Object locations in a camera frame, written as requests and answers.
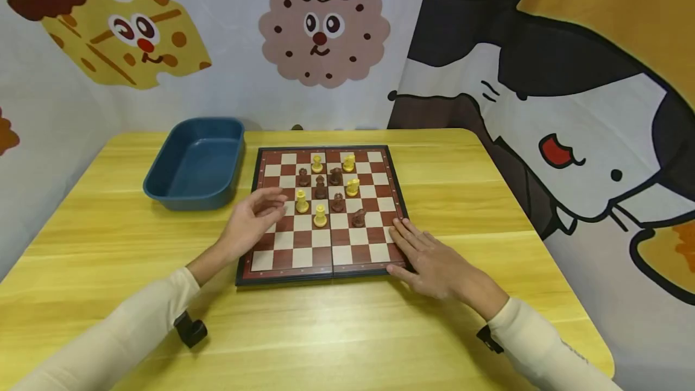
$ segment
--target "brown pawn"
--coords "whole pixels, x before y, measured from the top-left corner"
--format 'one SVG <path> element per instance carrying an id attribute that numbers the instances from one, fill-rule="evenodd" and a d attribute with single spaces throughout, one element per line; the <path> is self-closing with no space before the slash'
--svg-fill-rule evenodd
<path id="1" fill-rule="evenodd" d="M 346 200 L 343 198 L 342 193 L 338 192 L 337 194 L 335 194 L 335 196 L 333 197 L 333 202 L 331 203 L 331 209 L 335 213 L 340 213 L 344 209 L 346 209 Z"/>
<path id="2" fill-rule="evenodd" d="M 333 168 L 333 170 L 331 170 L 331 176 L 328 179 L 328 182 L 333 186 L 338 186 L 340 184 L 340 175 L 342 173 L 343 170 L 340 168 Z"/>
<path id="3" fill-rule="evenodd" d="M 306 187 L 311 184 L 311 177 L 306 174 L 306 168 L 300 168 L 299 184 Z"/>
<path id="4" fill-rule="evenodd" d="M 316 177 L 316 191 L 314 193 L 316 199 L 326 199 L 326 196 L 328 196 L 328 189 L 326 189 L 324 181 L 323 176 Z"/>
<path id="5" fill-rule="evenodd" d="M 361 228 L 364 226 L 364 216 L 367 212 L 363 208 L 357 210 L 352 216 L 352 226 L 355 228 Z"/>

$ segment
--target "hand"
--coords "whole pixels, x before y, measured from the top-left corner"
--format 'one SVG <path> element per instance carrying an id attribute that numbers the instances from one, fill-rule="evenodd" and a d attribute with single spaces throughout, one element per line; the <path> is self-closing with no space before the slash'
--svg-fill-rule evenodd
<path id="1" fill-rule="evenodd" d="M 281 193 L 280 187 L 258 189 L 234 206 L 216 243 L 227 251 L 230 262 L 247 253 L 273 223 L 285 216 L 287 196 Z"/>
<path id="2" fill-rule="evenodd" d="M 492 278 L 429 232 L 421 232 L 408 219 L 394 219 L 393 225 L 390 235 L 417 273 L 393 264 L 387 266 L 387 271 L 413 291 L 436 299 L 456 298 L 486 321 L 507 303 L 509 295 Z"/>

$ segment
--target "yellow chess piece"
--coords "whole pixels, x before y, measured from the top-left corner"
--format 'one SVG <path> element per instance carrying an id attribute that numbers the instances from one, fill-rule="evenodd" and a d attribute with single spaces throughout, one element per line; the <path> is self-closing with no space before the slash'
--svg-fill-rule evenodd
<path id="1" fill-rule="evenodd" d="M 343 162 L 343 171 L 353 172 L 355 171 L 355 155 L 350 154 L 346 157 L 346 161 Z"/>
<path id="2" fill-rule="evenodd" d="M 328 218 L 326 218 L 326 209 L 323 205 L 316 206 L 316 216 L 314 217 L 314 225 L 317 227 L 326 226 Z"/>
<path id="3" fill-rule="evenodd" d="M 355 178 L 347 182 L 346 194 L 348 196 L 356 196 L 360 193 L 360 178 Z"/>
<path id="4" fill-rule="evenodd" d="M 323 171 L 323 164 L 321 164 L 321 156 L 318 154 L 314 156 L 314 164 L 311 166 L 311 171 L 316 173 Z"/>
<path id="5" fill-rule="evenodd" d="M 306 192 L 301 189 L 297 191 L 296 209 L 297 212 L 300 213 L 306 213 L 306 210 L 308 210 L 308 203 L 306 202 Z"/>

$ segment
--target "cartoon eye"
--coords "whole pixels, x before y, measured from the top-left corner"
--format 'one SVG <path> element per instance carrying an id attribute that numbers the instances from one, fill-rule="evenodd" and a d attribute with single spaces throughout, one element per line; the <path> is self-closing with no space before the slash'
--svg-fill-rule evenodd
<path id="1" fill-rule="evenodd" d="M 109 29 L 121 42 L 132 47 L 136 46 L 135 31 L 124 17 L 118 15 L 109 17 Z"/>
<path id="2" fill-rule="evenodd" d="M 338 38 L 346 29 L 346 22 L 337 13 L 330 13 L 323 20 L 323 27 L 329 38 Z"/>
<path id="3" fill-rule="evenodd" d="M 159 30 L 157 29 L 157 25 L 154 24 L 154 21 L 150 20 L 150 17 L 142 13 L 134 13 L 131 16 L 131 23 L 138 29 L 138 32 L 150 40 L 152 44 L 157 45 L 157 43 L 159 43 Z"/>
<path id="4" fill-rule="evenodd" d="M 319 17 L 315 13 L 307 13 L 305 17 L 305 32 L 309 36 L 313 36 L 319 31 Z"/>

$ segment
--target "cream long-sleeve shirt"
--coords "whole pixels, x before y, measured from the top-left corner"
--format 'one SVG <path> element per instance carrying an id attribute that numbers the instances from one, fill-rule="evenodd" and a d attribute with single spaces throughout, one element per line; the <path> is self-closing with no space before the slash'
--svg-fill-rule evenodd
<path id="1" fill-rule="evenodd" d="M 109 390 L 159 345 L 199 289 L 187 268 L 152 282 L 39 365 L 13 390 Z M 541 390 L 620 390 L 522 300 L 509 299 L 488 324 L 517 371 Z"/>

